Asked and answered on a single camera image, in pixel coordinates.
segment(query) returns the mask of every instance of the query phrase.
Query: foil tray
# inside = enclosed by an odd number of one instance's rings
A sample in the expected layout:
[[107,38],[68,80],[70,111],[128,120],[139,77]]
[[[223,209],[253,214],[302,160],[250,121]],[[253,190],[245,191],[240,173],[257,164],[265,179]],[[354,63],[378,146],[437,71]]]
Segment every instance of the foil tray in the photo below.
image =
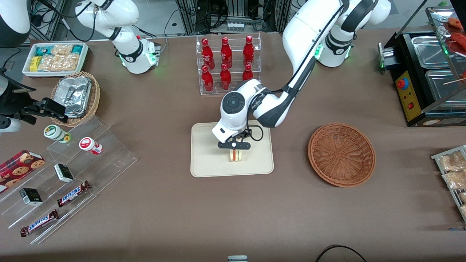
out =
[[443,49],[435,36],[417,36],[411,42],[419,63],[425,69],[449,69]]
[[[455,80],[451,70],[429,70],[425,74],[427,82],[435,100],[445,98],[450,93],[455,91],[458,88],[457,83],[451,83],[443,85],[446,82]],[[441,105],[442,107],[466,107],[466,95],[464,92],[456,94],[449,100],[446,100],[445,103]]]

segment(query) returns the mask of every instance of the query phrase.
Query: beige tray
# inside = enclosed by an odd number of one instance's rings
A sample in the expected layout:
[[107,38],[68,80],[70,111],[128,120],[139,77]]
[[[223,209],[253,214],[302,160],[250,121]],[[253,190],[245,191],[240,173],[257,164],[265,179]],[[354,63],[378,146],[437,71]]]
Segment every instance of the beige tray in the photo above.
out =
[[[249,123],[259,124],[255,120]],[[215,125],[199,123],[191,129],[191,174],[194,177],[269,174],[274,170],[269,128],[263,127],[264,138],[259,142],[246,138],[245,142],[251,143],[251,149],[242,152],[241,161],[231,162],[230,151],[217,147],[218,140],[212,134]],[[257,127],[252,127],[252,130],[254,137],[260,137]]]

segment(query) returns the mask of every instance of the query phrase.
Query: small black box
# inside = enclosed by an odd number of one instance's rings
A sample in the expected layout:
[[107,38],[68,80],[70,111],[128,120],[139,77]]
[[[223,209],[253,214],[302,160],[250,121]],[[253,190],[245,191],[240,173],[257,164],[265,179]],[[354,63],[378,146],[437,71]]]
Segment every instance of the small black box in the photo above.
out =
[[69,171],[69,168],[66,165],[63,164],[56,164],[54,166],[55,173],[58,176],[58,179],[60,179],[63,182],[71,183],[73,182],[73,175]]
[[41,196],[39,196],[37,189],[23,188],[20,190],[20,195],[26,205],[38,206],[42,203]]

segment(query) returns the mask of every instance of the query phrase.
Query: small jar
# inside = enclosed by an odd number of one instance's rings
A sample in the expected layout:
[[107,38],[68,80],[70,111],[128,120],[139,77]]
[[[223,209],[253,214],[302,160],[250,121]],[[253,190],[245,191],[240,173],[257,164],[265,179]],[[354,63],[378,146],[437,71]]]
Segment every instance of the small jar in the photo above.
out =
[[51,124],[44,129],[44,136],[63,144],[68,143],[71,140],[71,134],[62,130],[55,124]]
[[81,139],[79,142],[79,148],[84,151],[89,151],[94,155],[98,155],[102,152],[102,145],[98,144],[95,140],[89,137]]

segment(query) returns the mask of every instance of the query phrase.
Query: red emergency stop button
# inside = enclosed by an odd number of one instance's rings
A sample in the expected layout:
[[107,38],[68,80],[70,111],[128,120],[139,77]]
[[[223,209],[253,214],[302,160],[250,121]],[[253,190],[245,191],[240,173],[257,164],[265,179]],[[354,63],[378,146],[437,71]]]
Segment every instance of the red emergency stop button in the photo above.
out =
[[397,81],[397,87],[401,90],[405,90],[409,86],[409,80],[406,77]]

